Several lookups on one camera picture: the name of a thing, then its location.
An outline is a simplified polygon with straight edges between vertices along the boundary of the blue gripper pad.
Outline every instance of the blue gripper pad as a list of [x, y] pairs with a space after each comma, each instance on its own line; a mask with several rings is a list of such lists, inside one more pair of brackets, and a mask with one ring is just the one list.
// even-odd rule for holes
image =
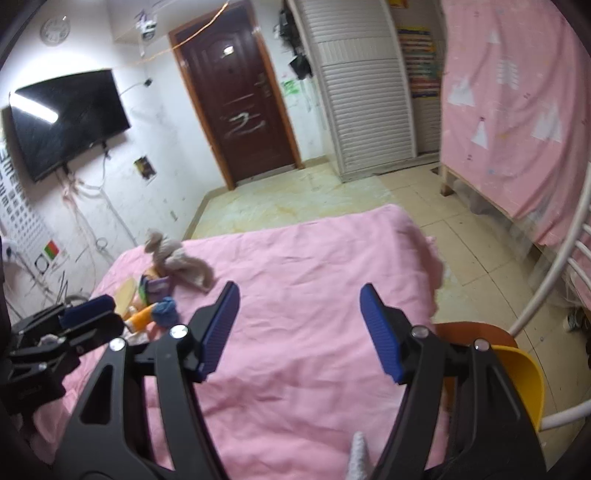
[[373, 285], [368, 283], [361, 288], [359, 304], [384, 372], [396, 383], [400, 382], [404, 373], [400, 360], [400, 346], [388, 324], [384, 304]]
[[115, 301], [109, 295], [101, 295], [76, 307], [69, 307], [60, 318], [60, 325], [64, 330], [74, 328], [81, 323], [92, 320], [99, 315], [115, 310]]
[[240, 289], [238, 285], [231, 283], [203, 339], [199, 364], [202, 381], [216, 371], [239, 308]]

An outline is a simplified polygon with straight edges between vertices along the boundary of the stuffed toy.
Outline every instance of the stuffed toy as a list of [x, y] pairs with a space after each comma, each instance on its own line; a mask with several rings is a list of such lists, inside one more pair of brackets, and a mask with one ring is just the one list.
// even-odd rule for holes
[[203, 260], [187, 255], [183, 244], [158, 230], [148, 230], [144, 251], [152, 254], [154, 268], [161, 277], [179, 278], [208, 292], [214, 284], [213, 270]]

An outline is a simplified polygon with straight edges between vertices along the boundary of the tiled floor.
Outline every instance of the tiled floor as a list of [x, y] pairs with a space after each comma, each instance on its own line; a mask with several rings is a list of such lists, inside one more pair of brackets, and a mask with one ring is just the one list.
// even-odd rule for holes
[[[480, 321], [508, 328], [532, 296], [528, 277], [534, 261], [516, 261], [486, 217], [470, 213], [457, 195], [439, 195], [433, 165], [341, 183], [328, 164], [296, 170], [241, 186], [214, 198], [193, 238], [253, 231], [324, 216], [369, 210], [386, 203], [402, 206], [426, 235], [436, 238], [446, 263], [437, 292], [435, 322]], [[565, 333], [567, 310], [545, 304], [517, 337], [544, 371], [545, 414], [591, 398], [591, 371], [584, 338]], [[540, 434], [552, 465], [582, 422]]]

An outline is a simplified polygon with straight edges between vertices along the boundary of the poster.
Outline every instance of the poster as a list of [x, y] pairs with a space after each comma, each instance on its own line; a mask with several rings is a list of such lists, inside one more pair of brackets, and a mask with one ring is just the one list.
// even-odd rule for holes
[[54, 235], [25, 196], [1, 128], [0, 222], [33, 271], [43, 275], [61, 254]]
[[441, 74], [431, 31], [422, 27], [400, 27], [398, 39], [406, 63], [412, 97], [439, 97]]

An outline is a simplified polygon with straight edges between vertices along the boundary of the black tv screen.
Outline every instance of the black tv screen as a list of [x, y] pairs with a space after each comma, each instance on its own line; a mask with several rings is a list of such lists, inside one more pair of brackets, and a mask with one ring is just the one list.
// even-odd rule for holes
[[129, 128], [110, 70], [29, 85], [12, 93], [9, 103], [22, 157], [34, 181]]

